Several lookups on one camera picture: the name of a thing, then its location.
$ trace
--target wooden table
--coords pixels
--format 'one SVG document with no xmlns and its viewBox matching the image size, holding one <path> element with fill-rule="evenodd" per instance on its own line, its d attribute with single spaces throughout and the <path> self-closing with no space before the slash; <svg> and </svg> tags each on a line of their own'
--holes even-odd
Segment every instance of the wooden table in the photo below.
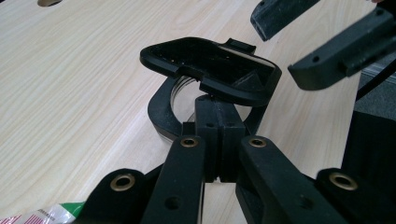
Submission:
<svg viewBox="0 0 396 224">
<path fill-rule="evenodd" d="M 146 173 L 170 143 L 147 106 L 165 77 L 139 62 L 142 48 L 185 36 L 229 37 L 283 71 L 259 134 L 305 174 L 341 164 L 359 75 L 301 91 L 287 66 L 375 5 L 320 1 L 268 42 L 249 18 L 258 1 L 78 1 L 0 4 L 0 218 L 83 202 L 108 173 Z M 233 184 L 208 184 L 204 223 L 244 223 Z"/>
</svg>

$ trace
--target plastic wrapper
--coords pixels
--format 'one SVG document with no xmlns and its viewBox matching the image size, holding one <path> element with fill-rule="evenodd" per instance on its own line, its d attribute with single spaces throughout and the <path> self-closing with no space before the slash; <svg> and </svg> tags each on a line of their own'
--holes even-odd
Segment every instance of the plastic wrapper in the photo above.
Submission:
<svg viewBox="0 0 396 224">
<path fill-rule="evenodd" d="M 0 224 L 71 223 L 76 219 L 83 205 L 84 203 L 55 204 L 25 215 L 0 219 Z"/>
</svg>

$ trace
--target circular hole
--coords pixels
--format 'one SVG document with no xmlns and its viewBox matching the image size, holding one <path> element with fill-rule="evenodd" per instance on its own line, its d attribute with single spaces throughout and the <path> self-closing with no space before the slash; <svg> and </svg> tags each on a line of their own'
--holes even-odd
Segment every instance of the circular hole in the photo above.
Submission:
<svg viewBox="0 0 396 224">
<path fill-rule="evenodd" d="M 250 139 L 248 142 L 253 147 L 265 147 L 265 146 L 267 146 L 267 143 L 264 140 L 261 140 L 261 139 L 258 139 L 258 138 Z"/>
<path fill-rule="evenodd" d="M 134 176 L 131 174 L 117 175 L 110 183 L 110 187 L 115 191 L 125 191 L 134 185 Z"/>
<path fill-rule="evenodd" d="M 298 206 L 307 210 L 311 210 L 314 207 L 314 203 L 304 195 L 300 195 L 296 203 Z"/>
<path fill-rule="evenodd" d="M 183 147 L 195 147 L 198 145 L 198 141 L 193 138 L 183 138 L 181 139 L 180 144 Z"/>
<path fill-rule="evenodd" d="M 380 16 L 380 15 L 382 15 L 382 14 L 384 14 L 384 10 L 382 10 L 382 9 L 379 9 L 379 10 L 377 10 L 377 11 L 375 12 L 375 15 L 376 15 L 376 16 Z"/>
<path fill-rule="evenodd" d="M 181 206 L 181 199 L 178 197 L 170 197 L 165 200 L 165 207 L 169 210 L 177 210 Z"/>
<path fill-rule="evenodd" d="M 122 177 L 121 179 L 117 180 L 116 185 L 119 187 L 128 185 L 131 182 L 129 178 Z"/>
<path fill-rule="evenodd" d="M 330 181 L 340 189 L 355 190 L 358 188 L 358 184 L 348 175 L 340 173 L 332 173 L 329 176 Z"/>
<path fill-rule="evenodd" d="M 38 0 L 37 4 L 40 7 L 52 7 L 55 6 L 59 3 L 61 3 L 63 0 Z"/>
<path fill-rule="evenodd" d="M 315 56 L 315 57 L 312 59 L 312 62 L 313 62 L 313 63 L 317 63 L 319 60 L 320 60 L 319 56 Z"/>
</svg>

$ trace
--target metal ring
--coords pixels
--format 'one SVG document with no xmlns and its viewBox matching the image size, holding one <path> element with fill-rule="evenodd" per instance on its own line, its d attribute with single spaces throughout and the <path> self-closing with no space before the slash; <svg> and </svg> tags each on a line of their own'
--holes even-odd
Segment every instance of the metal ring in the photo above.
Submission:
<svg viewBox="0 0 396 224">
<path fill-rule="evenodd" d="M 248 140 L 248 143 L 253 147 L 266 147 L 267 143 L 260 138 L 251 138 Z"/>
<path fill-rule="evenodd" d="M 358 188 L 358 183 L 348 175 L 341 173 L 331 173 L 329 175 L 330 181 L 340 189 L 355 190 Z"/>
<path fill-rule="evenodd" d="M 180 144 L 183 147 L 196 147 L 198 145 L 198 141 L 195 138 L 185 137 L 181 139 Z"/>
<path fill-rule="evenodd" d="M 183 90 L 183 88 L 187 87 L 194 81 L 195 81 L 195 79 L 193 79 L 192 77 L 184 77 L 183 76 L 183 77 L 180 77 L 178 79 L 178 81 L 175 83 L 175 86 L 172 89 L 171 97 L 170 97 L 172 112 L 173 112 L 174 103 L 175 103 L 175 99 L 176 99 L 177 95 L 181 92 L 181 90 Z"/>
<path fill-rule="evenodd" d="M 131 174 L 117 175 L 110 183 L 110 187 L 115 191 L 125 191 L 134 186 L 134 176 Z"/>
</svg>

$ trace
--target black plastic part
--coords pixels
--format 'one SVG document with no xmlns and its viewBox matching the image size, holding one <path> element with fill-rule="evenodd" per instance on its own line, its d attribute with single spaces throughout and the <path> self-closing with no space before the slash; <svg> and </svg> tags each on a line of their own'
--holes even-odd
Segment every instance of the black plastic part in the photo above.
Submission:
<svg viewBox="0 0 396 224">
<path fill-rule="evenodd" d="M 378 75 L 373 77 L 368 83 L 358 90 L 356 95 L 356 101 L 359 101 L 361 97 L 372 91 L 375 87 L 385 81 L 388 77 L 396 73 L 396 59 L 393 60 L 388 66 L 386 66 Z"/>
<path fill-rule="evenodd" d="M 239 158 L 263 201 L 262 223 L 346 223 L 270 140 L 245 137 Z"/>
<path fill-rule="evenodd" d="M 396 19 L 396 2 L 395 1 L 381 1 L 376 4 L 377 7 L 383 8 L 384 10 L 390 12 Z"/>
<path fill-rule="evenodd" d="M 182 124 L 172 110 L 173 90 L 180 78 L 167 78 L 148 103 L 148 117 L 157 132 L 170 140 L 181 135 Z"/>
<path fill-rule="evenodd" d="M 205 181 L 235 182 L 239 140 L 246 128 L 233 104 L 209 95 L 195 100 L 196 134 L 206 140 Z"/>
<path fill-rule="evenodd" d="M 393 15 L 377 7 L 288 69 L 303 90 L 328 88 L 393 52 L 396 49 L 395 27 Z"/>
<path fill-rule="evenodd" d="M 133 186 L 122 191 L 111 188 L 112 181 L 120 175 L 133 176 Z M 91 193 L 73 223 L 138 223 L 148 201 L 146 185 L 144 175 L 136 170 L 121 169 L 108 174 Z"/>
<path fill-rule="evenodd" d="M 143 215 L 148 223 L 201 223 L 205 141 L 183 135 L 171 146 Z"/>
<path fill-rule="evenodd" d="M 156 168 L 145 174 L 145 179 L 146 179 L 145 193 L 148 196 L 146 204 L 149 202 L 149 197 L 151 196 L 152 191 L 154 191 L 155 185 L 157 184 L 157 180 L 158 177 L 160 176 L 162 169 L 163 169 L 163 164 L 157 166 Z"/>
<path fill-rule="evenodd" d="M 262 0 L 254 8 L 250 22 L 263 41 L 271 39 L 319 0 Z"/>
<path fill-rule="evenodd" d="M 396 223 L 395 204 L 358 176 L 335 168 L 322 170 L 315 186 L 349 223 Z"/>
<path fill-rule="evenodd" d="M 183 132 L 183 125 L 177 120 L 172 109 L 172 104 L 175 96 L 186 83 L 189 83 L 188 78 L 169 77 L 148 103 L 148 117 L 155 129 L 160 135 L 171 141 L 181 136 Z M 266 108 L 267 105 L 251 108 L 250 113 L 244 120 L 247 134 L 255 134 L 257 132 Z"/>
<path fill-rule="evenodd" d="M 230 39 L 219 44 L 186 37 L 142 49 L 140 62 L 168 77 L 192 77 L 200 90 L 238 105 L 268 105 L 281 71 L 251 54 L 255 47 Z"/>
<path fill-rule="evenodd" d="M 396 121 L 353 112 L 342 169 L 396 204 Z"/>
<path fill-rule="evenodd" d="M 241 205 L 247 223 L 262 223 L 262 217 L 264 214 L 263 201 L 257 193 L 257 190 L 255 190 L 254 185 L 251 183 L 248 174 L 242 167 L 239 169 L 239 175 L 235 186 L 235 194 L 239 204 Z"/>
<path fill-rule="evenodd" d="M 195 122 L 183 122 L 181 135 L 195 135 Z"/>
</svg>

